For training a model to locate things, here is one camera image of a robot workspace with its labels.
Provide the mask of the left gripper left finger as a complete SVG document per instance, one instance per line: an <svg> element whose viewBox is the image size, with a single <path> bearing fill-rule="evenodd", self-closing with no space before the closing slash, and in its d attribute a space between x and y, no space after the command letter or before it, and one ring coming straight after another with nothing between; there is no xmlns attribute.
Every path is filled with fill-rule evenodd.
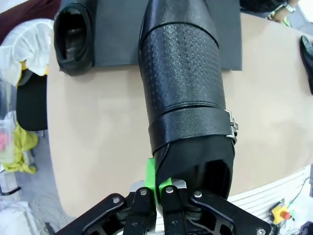
<svg viewBox="0 0 313 235"><path fill-rule="evenodd" d="M146 163L144 185L127 197L113 193L63 227L58 235L144 235L155 225L155 161Z"/></svg>

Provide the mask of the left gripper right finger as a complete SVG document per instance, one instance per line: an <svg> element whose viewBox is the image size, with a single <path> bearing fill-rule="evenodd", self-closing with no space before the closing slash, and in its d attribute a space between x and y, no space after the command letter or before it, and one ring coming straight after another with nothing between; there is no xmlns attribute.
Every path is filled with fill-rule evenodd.
<svg viewBox="0 0 313 235"><path fill-rule="evenodd" d="M271 225L205 189L158 185L167 235L270 235Z"/></svg>

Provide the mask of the person's left hand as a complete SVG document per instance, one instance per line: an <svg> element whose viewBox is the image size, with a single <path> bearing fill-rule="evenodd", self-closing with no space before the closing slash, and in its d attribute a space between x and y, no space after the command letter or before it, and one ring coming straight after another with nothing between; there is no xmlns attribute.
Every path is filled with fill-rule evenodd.
<svg viewBox="0 0 313 235"><path fill-rule="evenodd" d="M277 23L282 23L289 13L290 11L286 7L282 6L275 12L272 20Z"/></svg>

